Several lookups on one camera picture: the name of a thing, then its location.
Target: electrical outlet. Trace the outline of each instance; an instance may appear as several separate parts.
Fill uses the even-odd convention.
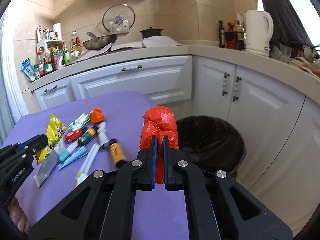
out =
[[[129,32],[129,20],[124,20],[122,24],[110,22],[110,34],[120,34]]]

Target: red bottle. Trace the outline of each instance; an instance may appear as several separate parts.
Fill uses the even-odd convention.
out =
[[[87,131],[86,127],[75,130],[65,135],[67,143],[71,143],[77,139],[79,139],[85,132]]]

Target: metal screw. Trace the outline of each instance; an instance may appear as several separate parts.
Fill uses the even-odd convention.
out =
[[[103,176],[103,171],[100,171],[100,170],[95,171],[95,172],[93,173],[93,176],[94,176],[95,178],[101,178],[101,177]]]
[[[217,171],[217,176],[219,178],[225,178],[227,176],[227,173],[225,171]]]
[[[139,160],[134,160],[134,161],[132,162],[132,166],[134,166],[134,167],[139,167],[139,166],[141,166],[141,165],[142,165],[142,162],[139,161]]]
[[[187,161],[184,161],[184,160],[178,161],[178,165],[179,165],[180,167],[186,167],[186,166],[188,166],[188,162],[187,162]]]

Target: red plastic bag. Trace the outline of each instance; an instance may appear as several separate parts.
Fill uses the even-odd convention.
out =
[[[158,140],[156,183],[164,183],[164,165],[162,141],[164,136],[168,136],[169,146],[179,149],[177,123],[174,113],[165,106],[155,106],[148,109],[144,116],[144,126],[140,135],[140,149],[149,148],[152,136],[156,135]]]
[[[140,150],[147,149],[151,145],[152,136],[160,132],[156,123],[147,121],[145,122],[141,135],[140,135]]]
[[[161,131],[177,131],[177,122],[174,113],[165,106],[155,106],[146,111],[143,116],[144,124],[147,121],[155,122]]]

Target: white kettle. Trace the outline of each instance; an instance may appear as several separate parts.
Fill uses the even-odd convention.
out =
[[[245,13],[246,49],[264,56],[269,56],[269,41],[273,35],[273,20],[268,12],[249,10]]]

